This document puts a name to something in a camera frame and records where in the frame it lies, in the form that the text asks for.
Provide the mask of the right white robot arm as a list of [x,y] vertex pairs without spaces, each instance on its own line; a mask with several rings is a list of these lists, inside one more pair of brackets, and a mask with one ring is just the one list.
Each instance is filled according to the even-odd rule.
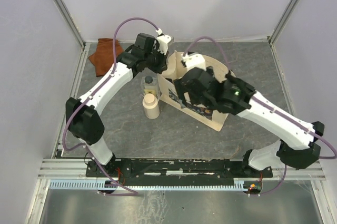
[[188,95],[193,105],[201,104],[209,110],[247,119],[279,138],[267,147],[246,152],[241,163],[245,176],[253,177],[269,166],[305,169],[319,159],[321,148],[316,140],[324,131],[322,123],[295,118],[230,72],[220,82],[210,67],[206,70],[195,67],[173,83],[183,106],[187,105]]

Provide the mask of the beige pump bottle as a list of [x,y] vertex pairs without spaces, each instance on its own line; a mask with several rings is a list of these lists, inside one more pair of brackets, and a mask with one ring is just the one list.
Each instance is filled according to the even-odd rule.
[[156,119],[160,114],[158,100],[155,95],[148,93],[144,96],[143,101],[143,108],[147,118],[149,119]]

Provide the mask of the small circuit board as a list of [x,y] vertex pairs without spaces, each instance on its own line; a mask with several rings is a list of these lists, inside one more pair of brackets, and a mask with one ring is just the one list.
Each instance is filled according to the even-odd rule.
[[248,186],[249,193],[260,193],[262,190],[260,183],[252,183]]

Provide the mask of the aluminium frame rail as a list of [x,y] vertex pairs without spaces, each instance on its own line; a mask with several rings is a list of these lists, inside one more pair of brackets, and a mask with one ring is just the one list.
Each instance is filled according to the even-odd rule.
[[86,179],[87,165],[83,159],[44,159],[39,179]]

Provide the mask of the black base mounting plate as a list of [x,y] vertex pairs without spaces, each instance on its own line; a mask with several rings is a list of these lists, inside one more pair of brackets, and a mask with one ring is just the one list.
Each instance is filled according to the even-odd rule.
[[104,170],[111,176],[127,180],[152,177],[191,177],[225,179],[260,179],[273,177],[272,168],[262,171],[250,168],[243,160],[231,159],[138,159],[110,161]]

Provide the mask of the square perfume bottle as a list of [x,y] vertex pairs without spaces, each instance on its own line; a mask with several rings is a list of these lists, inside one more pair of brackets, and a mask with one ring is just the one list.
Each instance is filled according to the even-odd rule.
[[150,75],[143,77],[141,80],[141,87],[145,95],[152,94],[158,100],[160,99],[160,88],[156,77]]

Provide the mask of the brown folded towel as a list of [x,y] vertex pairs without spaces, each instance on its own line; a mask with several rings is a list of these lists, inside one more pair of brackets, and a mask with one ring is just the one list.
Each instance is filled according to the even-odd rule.
[[96,77],[104,76],[114,63],[113,39],[99,38],[96,51],[89,56],[89,61],[95,67]]

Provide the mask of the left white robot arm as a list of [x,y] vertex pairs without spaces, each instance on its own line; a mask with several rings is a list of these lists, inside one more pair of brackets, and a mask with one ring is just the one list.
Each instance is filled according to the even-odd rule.
[[114,95],[144,69],[162,73],[167,69],[169,46],[174,38],[167,34],[158,37],[139,33],[135,43],[117,58],[116,65],[78,99],[66,101],[66,131],[80,140],[99,162],[98,171],[105,177],[116,171],[114,154],[103,139],[105,127],[100,118],[104,108]]

